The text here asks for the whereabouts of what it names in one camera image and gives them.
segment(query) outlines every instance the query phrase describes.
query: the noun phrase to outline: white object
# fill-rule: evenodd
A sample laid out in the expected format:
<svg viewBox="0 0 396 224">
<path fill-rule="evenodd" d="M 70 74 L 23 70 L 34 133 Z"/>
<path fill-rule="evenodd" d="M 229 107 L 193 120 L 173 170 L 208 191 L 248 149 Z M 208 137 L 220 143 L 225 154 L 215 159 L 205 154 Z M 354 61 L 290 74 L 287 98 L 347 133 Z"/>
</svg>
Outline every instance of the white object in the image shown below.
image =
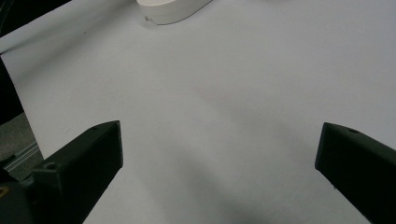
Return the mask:
<svg viewBox="0 0 396 224">
<path fill-rule="evenodd" d="M 211 0 L 137 0 L 147 21 L 158 25 L 182 21 Z"/>
</svg>

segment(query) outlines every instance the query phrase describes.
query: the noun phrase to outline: white curved object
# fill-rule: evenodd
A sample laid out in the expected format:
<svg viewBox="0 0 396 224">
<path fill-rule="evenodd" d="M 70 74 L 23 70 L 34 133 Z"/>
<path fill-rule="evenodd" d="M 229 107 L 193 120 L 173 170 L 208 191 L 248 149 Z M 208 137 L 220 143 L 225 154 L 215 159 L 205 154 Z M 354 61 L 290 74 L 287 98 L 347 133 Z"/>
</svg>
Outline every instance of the white curved object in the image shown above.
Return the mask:
<svg viewBox="0 0 396 224">
<path fill-rule="evenodd" d="M 158 25 L 184 20 L 212 0 L 137 0 L 147 21 Z"/>
</svg>

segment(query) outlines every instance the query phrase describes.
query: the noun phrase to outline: white surface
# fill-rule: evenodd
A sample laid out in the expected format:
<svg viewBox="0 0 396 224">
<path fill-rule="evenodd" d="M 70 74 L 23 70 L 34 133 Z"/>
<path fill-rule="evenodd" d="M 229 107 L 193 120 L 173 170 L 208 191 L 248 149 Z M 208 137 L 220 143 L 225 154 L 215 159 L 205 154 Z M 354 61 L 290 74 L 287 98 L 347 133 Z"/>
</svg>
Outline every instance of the white surface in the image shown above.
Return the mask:
<svg viewBox="0 0 396 224">
<path fill-rule="evenodd" d="M 324 121 L 396 147 L 396 2 L 213 1 L 175 24 L 74 0 L 0 49 L 45 156 L 119 119 L 86 223 L 368 223 L 314 169 Z"/>
<path fill-rule="evenodd" d="M 137 0 L 146 21 L 164 25 L 182 21 L 211 0 Z"/>
</svg>

